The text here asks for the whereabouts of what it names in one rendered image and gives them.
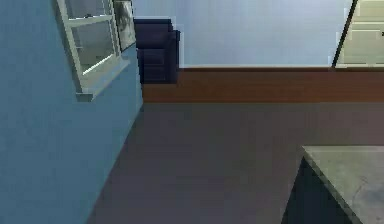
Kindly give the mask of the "cream panelled room door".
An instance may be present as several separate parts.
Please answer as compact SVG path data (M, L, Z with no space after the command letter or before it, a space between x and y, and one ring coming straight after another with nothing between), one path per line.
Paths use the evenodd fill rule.
M352 0L333 68L384 68L384 0Z

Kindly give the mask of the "white framed window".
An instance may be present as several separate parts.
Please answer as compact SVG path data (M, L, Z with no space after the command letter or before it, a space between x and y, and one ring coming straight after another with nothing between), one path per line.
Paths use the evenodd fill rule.
M91 102L130 64L122 55L114 0L51 0L79 102Z

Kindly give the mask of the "dark framed wall picture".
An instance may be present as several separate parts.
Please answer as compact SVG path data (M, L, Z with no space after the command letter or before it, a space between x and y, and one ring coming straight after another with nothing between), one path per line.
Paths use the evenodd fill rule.
M131 0L113 0L120 48L124 51L136 42Z

